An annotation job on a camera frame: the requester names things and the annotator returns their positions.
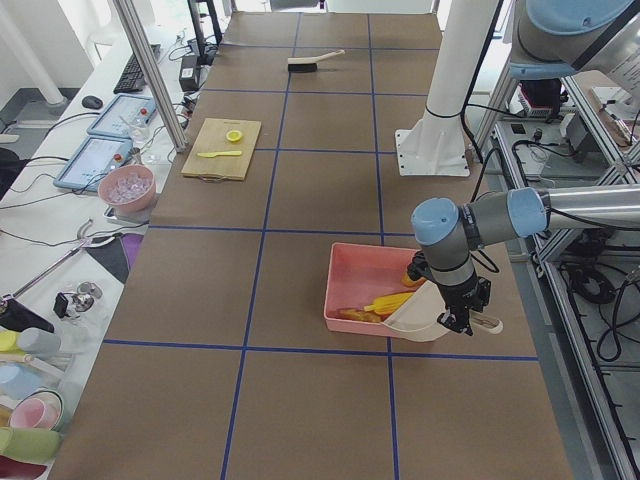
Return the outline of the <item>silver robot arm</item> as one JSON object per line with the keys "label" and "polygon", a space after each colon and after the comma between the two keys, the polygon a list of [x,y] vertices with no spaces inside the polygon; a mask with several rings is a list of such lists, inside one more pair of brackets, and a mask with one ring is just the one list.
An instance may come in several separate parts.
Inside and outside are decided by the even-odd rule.
{"label": "silver robot arm", "polygon": [[[633,96],[639,94],[639,4],[636,1],[523,1],[513,26],[510,74],[542,80],[597,70]],[[419,204],[411,224],[426,260],[422,285],[386,325],[414,341],[446,333],[498,333],[486,316],[490,283],[477,275],[471,253],[544,230],[639,224],[637,185],[559,189],[523,187],[463,205],[448,198]]]}

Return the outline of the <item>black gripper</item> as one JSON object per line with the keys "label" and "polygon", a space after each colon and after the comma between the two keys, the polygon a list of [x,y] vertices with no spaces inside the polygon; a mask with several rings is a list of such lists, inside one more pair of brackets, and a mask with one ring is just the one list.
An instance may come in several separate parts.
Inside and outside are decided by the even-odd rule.
{"label": "black gripper", "polygon": [[473,264],[470,264],[471,272],[463,273],[460,282],[453,285],[442,283],[434,276],[422,251],[417,251],[406,271],[420,272],[427,281],[437,285],[440,294],[449,310],[441,313],[437,322],[449,330],[456,330],[461,334],[473,335],[470,325],[469,310],[483,312],[489,304],[491,295],[491,282],[476,274]]}

